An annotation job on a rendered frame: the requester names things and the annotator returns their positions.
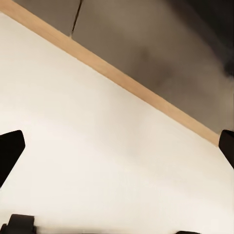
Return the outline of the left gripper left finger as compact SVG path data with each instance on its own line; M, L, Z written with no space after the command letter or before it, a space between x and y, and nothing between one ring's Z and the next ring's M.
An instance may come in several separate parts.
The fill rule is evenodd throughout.
M25 149L22 130L0 135L0 188Z

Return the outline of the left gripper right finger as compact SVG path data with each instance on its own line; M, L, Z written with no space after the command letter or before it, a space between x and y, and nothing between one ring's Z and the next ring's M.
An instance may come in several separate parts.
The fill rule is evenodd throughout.
M218 148L234 169L234 132L223 130L218 141Z

